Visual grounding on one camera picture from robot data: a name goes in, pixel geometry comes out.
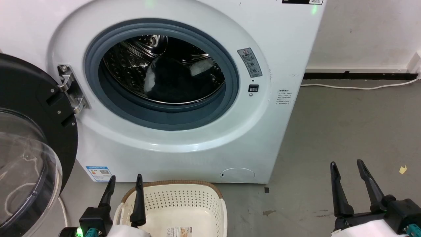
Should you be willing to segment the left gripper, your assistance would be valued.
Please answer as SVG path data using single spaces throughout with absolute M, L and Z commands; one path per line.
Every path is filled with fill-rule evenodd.
M 79 227 L 65 227 L 60 237 L 84 237 L 90 228 L 99 231 L 99 237 L 152 237 L 148 232 L 139 229 L 146 224 L 145 200 L 143 193 L 143 178 L 138 174 L 135 191 L 136 197 L 132 214 L 131 226 L 115 225 L 110 216 L 110 201 L 114 194 L 116 176 L 112 175 L 100 199 L 98 207 L 88 207 L 79 219 Z

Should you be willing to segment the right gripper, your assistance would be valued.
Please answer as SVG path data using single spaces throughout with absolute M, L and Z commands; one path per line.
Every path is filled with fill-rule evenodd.
M 341 185 L 341 175 L 334 161 L 330 163 L 331 188 L 335 221 L 331 237 L 409 237 L 406 227 L 416 224 L 421 228 L 421 207 L 410 198 L 396 200 L 384 195 L 366 167 L 357 160 L 360 177 L 364 180 L 370 199 L 370 212 L 354 214 Z

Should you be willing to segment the paper label inside basket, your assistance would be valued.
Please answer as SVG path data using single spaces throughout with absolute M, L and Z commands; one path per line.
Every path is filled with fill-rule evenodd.
M 193 237 L 192 227 L 167 228 L 165 237 Z

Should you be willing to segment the cream plastic laundry basket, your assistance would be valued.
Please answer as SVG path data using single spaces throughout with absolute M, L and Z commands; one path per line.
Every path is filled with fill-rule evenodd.
M 193 237 L 227 237 L 227 207 L 222 193 L 205 181 L 166 180 L 143 184 L 146 224 L 138 228 L 165 237 L 167 228 L 192 227 Z M 129 190 L 118 206 L 113 224 L 131 226 L 136 197 Z

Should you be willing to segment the white front-load washing machine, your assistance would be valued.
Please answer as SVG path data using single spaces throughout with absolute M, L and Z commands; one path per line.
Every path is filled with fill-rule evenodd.
M 230 183 L 220 177 L 222 171 L 247 168 L 255 177 L 246 183 L 264 184 L 275 166 L 328 1 L 0 0 L 0 53 L 37 66 L 58 85 L 57 66 L 71 66 L 90 105 L 75 114 L 75 160 L 86 172 L 86 166 L 106 166 L 118 182 L 134 182 L 140 173 L 146 182 Z M 162 131 L 123 120 L 96 99 L 84 72 L 90 42 L 107 27 L 144 18 L 188 24 L 226 47 L 240 87 L 222 117 L 196 129 Z M 237 53 L 249 47 L 261 77 L 251 78 Z

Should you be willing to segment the dark plush laundry item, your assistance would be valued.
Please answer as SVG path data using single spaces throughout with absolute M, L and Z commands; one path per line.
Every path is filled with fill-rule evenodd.
M 196 101 L 215 90 L 213 66 L 212 59 L 187 66 L 174 58 L 156 58 L 146 71 L 143 91 L 148 99 L 165 103 Z

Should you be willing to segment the blue energy label sticker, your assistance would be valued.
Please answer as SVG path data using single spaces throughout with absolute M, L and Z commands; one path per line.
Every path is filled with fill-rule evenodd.
M 112 174 L 106 166 L 86 166 L 87 172 L 95 182 L 108 182 Z

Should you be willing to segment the grey rubber door gasket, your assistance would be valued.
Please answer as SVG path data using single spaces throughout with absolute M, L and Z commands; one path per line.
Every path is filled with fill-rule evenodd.
M 182 105 L 151 102 L 129 93 L 110 76 L 103 56 L 125 39 L 150 34 L 175 37 L 198 46 L 217 62 L 225 84 L 205 100 Z M 96 99 L 107 110 L 136 125 L 162 131 L 191 130 L 214 122 L 233 106 L 240 87 L 237 66 L 226 47 L 196 27 L 162 18 L 133 19 L 107 27 L 90 42 L 84 72 Z

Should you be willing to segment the black round washer door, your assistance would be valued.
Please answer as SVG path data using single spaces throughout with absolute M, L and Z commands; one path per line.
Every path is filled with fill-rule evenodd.
M 30 237 L 66 185 L 78 149 L 69 99 L 48 73 L 0 53 L 0 237 Z

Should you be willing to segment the black floor skirting strip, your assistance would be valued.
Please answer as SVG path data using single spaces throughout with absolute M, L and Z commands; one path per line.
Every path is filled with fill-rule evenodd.
M 305 73 L 303 80 L 414 80 L 418 73 Z

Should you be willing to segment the oval drain filter cover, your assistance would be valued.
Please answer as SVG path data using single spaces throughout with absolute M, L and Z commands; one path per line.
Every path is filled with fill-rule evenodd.
M 246 183 L 254 179 L 255 173 L 247 168 L 228 168 L 220 173 L 220 177 L 226 182 Z

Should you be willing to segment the silver metal door hinge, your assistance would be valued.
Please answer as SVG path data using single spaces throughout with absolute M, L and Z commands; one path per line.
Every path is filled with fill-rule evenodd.
M 74 114 L 90 109 L 90 104 L 83 93 L 71 66 L 69 64 L 59 64 L 57 70 L 61 78 L 59 89 L 67 96 Z

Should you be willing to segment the steel perforated washer drum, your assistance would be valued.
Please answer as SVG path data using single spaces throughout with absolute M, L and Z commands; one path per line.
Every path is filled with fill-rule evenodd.
M 214 64 L 211 75 L 215 90 L 204 98 L 184 103 L 165 103 L 148 99 L 143 91 L 146 71 L 150 63 L 159 57 L 174 58 L 187 66 L 200 60 L 211 59 Z M 114 81 L 129 93 L 161 104 L 182 105 L 199 102 L 215 94 L 225 84 L 222 70 L 207 52 L 183 39 L 164 35 L 141 35 L 123 40 L 104 54 L 103 65 Z

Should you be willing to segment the grey warning sticker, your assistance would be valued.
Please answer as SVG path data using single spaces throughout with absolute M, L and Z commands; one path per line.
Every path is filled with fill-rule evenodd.
M 242 61 L 244 62 L 247 71 L 251 78 L 261 77 L 262 71 L 259 65 L 259 62 L 253 52 L 253 50 L 249 48 L 239 49 L 237 53 L 241 57 Z

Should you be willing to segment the black barcode label strip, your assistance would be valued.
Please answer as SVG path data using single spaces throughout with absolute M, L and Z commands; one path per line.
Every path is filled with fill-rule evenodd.
M 322 5 L 324 0 L 282 0 L 283 4 Z

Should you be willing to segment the white wall outlet box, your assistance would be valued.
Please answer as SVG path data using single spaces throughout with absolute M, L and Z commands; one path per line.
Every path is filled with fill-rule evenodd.
M 407 73 L 421 75 L 421 50 L 414 53 L 407 64 Z

